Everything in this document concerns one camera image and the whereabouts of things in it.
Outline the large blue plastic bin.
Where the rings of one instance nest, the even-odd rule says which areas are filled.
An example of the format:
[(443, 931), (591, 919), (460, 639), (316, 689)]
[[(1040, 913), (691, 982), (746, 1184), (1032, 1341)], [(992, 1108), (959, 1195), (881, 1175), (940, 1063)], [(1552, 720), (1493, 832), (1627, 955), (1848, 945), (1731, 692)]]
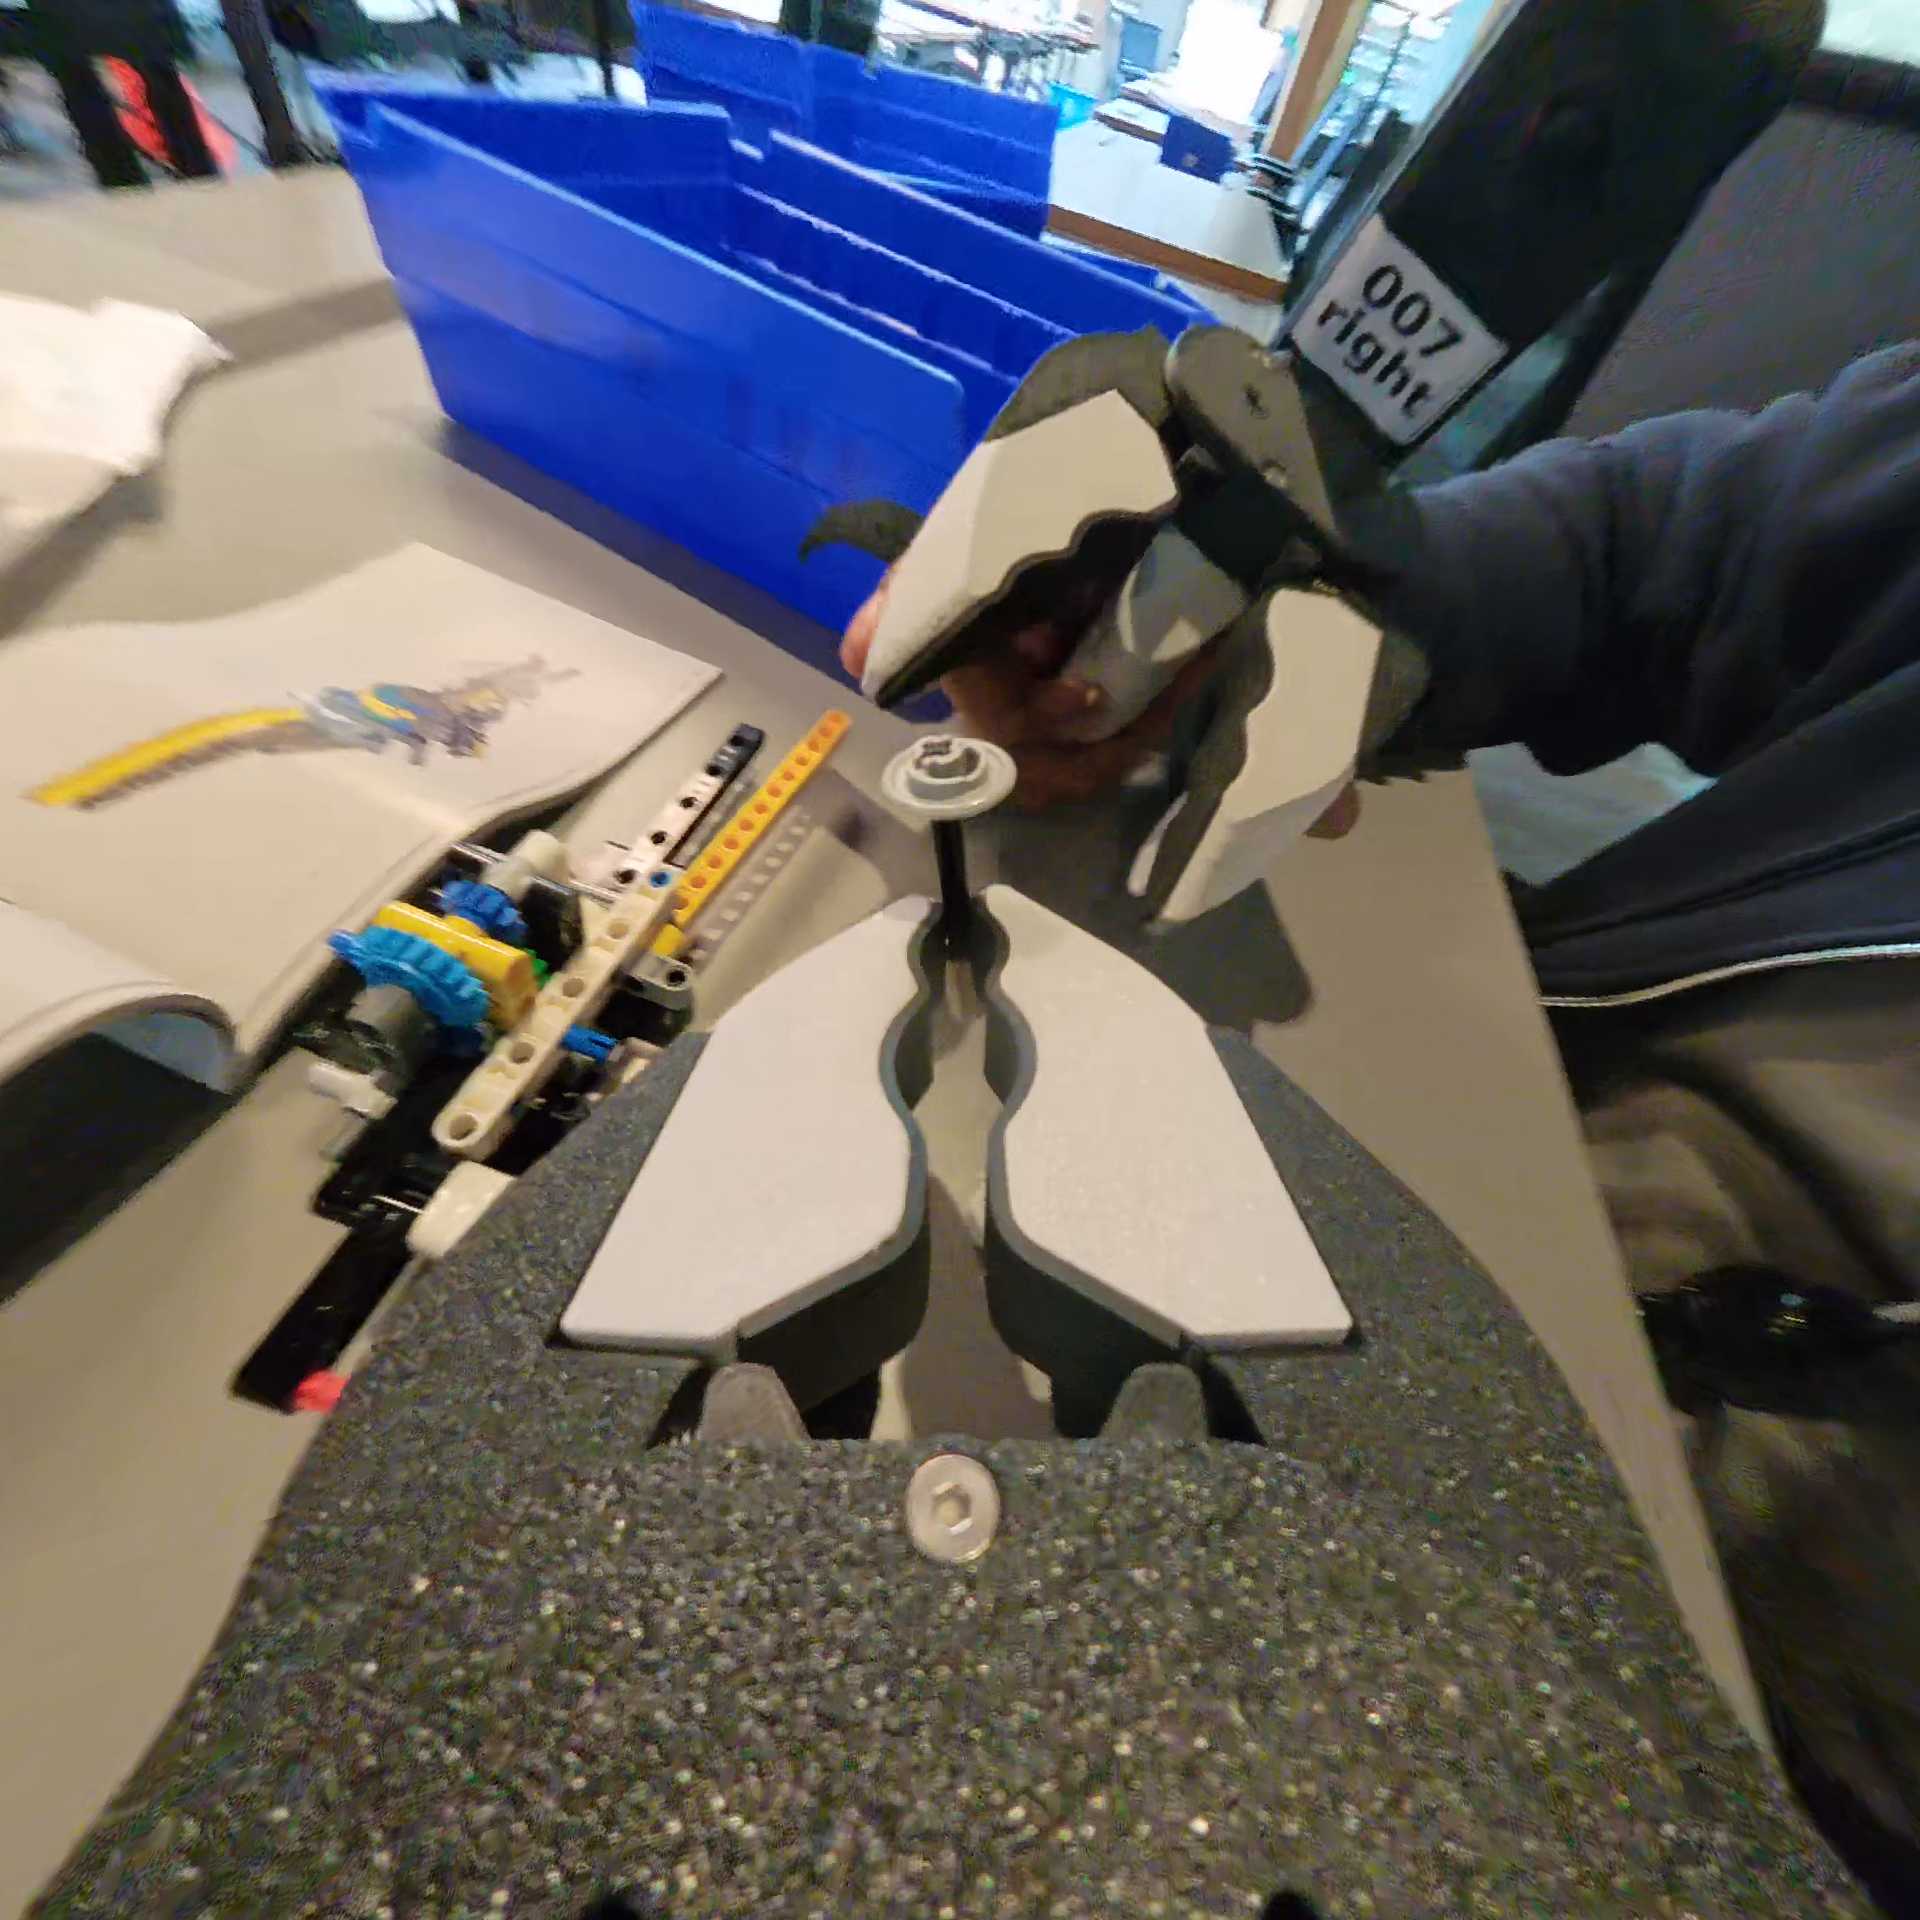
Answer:
[(881, 567), (818, 517), (928, 508), (1065, 337), (1210, 315), (715, 108), (316, 91), (443, 413), (829, 630)]

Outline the lego instruction booklet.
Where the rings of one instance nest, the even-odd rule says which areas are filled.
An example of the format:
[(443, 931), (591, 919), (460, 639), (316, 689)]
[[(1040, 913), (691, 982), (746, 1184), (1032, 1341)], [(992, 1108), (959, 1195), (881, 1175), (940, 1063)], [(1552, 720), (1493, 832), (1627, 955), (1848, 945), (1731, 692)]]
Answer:
[(120, 1037), (229, 1091), (331, 932), (717, 678), (424, 544), (202, 622), (5, 639), (5, 1079)]

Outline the black lego beam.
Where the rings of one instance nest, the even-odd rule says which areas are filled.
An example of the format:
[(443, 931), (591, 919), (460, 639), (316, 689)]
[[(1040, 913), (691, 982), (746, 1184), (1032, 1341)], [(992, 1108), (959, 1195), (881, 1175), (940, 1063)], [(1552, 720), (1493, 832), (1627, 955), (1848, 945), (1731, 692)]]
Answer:
[(749, 773), (763, 745), (757, 726), (733, 726), (712, 750), (692, 774), (644, 812), (636, 822), (624, 822), (578, 857), (571, 878), (593, 889), (623, 891), (655, 868), (685, 868), (707, 828), (715, 824), (721, 801), (737, 781)]

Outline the person's right forearm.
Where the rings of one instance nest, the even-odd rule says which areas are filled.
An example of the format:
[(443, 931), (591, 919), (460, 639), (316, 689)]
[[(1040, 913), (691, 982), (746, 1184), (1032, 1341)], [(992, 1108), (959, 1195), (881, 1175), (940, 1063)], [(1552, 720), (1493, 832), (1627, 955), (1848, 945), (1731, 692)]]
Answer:
[(1722, 774), (1916, 669), (1917, 350), (1824, 391), (1557, 439), (1394, 499), (1367, 780), (1523, 745)]

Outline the black framed monitor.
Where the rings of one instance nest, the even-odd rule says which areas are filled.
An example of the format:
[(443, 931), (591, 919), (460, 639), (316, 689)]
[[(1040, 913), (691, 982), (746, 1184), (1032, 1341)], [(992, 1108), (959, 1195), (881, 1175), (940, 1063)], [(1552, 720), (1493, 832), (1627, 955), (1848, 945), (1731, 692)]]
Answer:
[(1917, 69), (1820, 53), (1715, 187), (1567, 432), (1752, 412), (1916, 336)]

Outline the person's right hand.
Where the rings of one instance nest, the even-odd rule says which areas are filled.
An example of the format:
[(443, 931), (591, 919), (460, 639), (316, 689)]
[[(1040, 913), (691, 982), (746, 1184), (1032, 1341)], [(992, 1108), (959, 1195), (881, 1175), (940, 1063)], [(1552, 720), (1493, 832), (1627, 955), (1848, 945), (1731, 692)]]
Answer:
[(1013, 807), (1026, 813), (1090, 808), (1146, 788), (1157, 774), (1169, 807), (1194, 791), (1202, 750), (1227, 712), (1231, 664), (1266, 638), (1273, 593), (1186, 657), (1132, 723), (1092, 736), (1107, 695), (1071, 671), (1076, 638), (1042, 619), (945, 675), (951, 723), (1016, 760)]

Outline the grey lego wheel hub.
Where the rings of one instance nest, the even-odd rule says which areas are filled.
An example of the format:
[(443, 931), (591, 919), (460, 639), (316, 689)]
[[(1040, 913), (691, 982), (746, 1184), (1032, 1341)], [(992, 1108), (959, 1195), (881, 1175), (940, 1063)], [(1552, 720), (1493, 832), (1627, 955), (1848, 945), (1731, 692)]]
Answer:
[(916, 736), (881, 773), (889, 808), (924, 824), (963, 824), (1005, 801), (1017, 787), (1013, 753), (953, 732)]

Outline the grey lego beam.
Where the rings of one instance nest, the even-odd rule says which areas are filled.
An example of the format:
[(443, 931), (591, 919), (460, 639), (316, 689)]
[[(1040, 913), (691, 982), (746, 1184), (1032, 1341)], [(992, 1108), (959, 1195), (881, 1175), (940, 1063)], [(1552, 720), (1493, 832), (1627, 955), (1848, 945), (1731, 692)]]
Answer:
[(683, 961), (696, 976), (703, 976), (729, 940), (740, 932), (776, 883), (800, 857), (816, 824), (816, 807), (800, 805), (761, 836), (755, 853), (727, 883), (725, 893), (707, 908), (689, 935)]

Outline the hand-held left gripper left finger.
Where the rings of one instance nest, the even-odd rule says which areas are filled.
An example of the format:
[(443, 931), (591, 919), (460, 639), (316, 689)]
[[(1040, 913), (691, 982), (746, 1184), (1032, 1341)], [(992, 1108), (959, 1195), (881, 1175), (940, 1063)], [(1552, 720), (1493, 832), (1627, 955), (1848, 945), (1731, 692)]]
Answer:
[(561, 1313), (585, 1350), (729, 1361), (896, 1275), (925, 1224), (925, 945), (887, 903), (763, 979), (696, 1063)]

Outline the yellow lego beam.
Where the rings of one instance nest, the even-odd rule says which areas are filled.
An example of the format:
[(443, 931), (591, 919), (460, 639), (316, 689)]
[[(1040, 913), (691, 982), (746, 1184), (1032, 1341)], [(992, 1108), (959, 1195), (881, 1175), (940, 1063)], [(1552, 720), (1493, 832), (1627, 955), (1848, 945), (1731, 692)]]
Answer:
[(682, 952), (707, 908), (721, 899), (743, 861), (783, 821), (799, 793), (827, 765), (853, 726), (845, 711), (826, 711), (776, 769), (746, 798), (691, 859), (672, 920), (656, 937), (660, 955)]

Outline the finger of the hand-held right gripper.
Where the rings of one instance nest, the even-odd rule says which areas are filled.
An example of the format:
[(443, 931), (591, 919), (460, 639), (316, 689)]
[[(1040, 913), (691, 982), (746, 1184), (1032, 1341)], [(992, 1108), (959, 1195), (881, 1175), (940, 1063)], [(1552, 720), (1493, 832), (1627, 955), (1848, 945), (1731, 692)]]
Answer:
[(1344, 599), (1279, 589), (1239, 619), (1146, 838), (1146, 916), (1184, 926), (1266, 879), (1427, 692), (1425, 649)]
[(1081, 632), (1177, 505), (1171, 342), (1099, 331), (1042, 353), (892, 563), (863, 695), (898, 708), (1004, 643)]

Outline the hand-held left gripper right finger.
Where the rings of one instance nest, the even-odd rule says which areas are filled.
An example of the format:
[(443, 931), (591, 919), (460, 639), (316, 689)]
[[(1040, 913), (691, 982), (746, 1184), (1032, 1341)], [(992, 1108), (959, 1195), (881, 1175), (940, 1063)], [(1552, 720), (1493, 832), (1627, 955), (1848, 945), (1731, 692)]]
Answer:
[(980, 1005), (989, 1219), (1016, 1259), (1164, 1349), (1332, 1349), (1353, 1313), (1208, 1022), (1132, 955), (996, 883)]

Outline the white cloth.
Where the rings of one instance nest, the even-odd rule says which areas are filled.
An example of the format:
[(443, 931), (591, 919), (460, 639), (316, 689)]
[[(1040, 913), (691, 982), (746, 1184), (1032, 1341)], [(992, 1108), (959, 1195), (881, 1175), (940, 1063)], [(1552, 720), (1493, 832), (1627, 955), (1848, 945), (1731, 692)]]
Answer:
[(227, 361), (221, 342), (168, 309), (5, 294), (5, 549), (151, 469), (185, 389)]

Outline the lego vehicle assembly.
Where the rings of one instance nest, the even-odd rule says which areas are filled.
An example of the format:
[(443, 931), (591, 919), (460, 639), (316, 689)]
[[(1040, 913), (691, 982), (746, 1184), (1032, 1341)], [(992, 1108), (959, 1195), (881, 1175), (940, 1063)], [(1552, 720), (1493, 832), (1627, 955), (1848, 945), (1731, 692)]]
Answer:
[(659, 822), (581, 863), (546, 832), (456, 848), (431, 895), (331, 937), (352, 992), (297, 1041), (308, 1086), (348, 1120), (311, 1198), (341, 1237), (239, 1361), (239, 1401), (331, 1408), (351, 1345), (395, 1286), (683, 1022), (696, 833)]

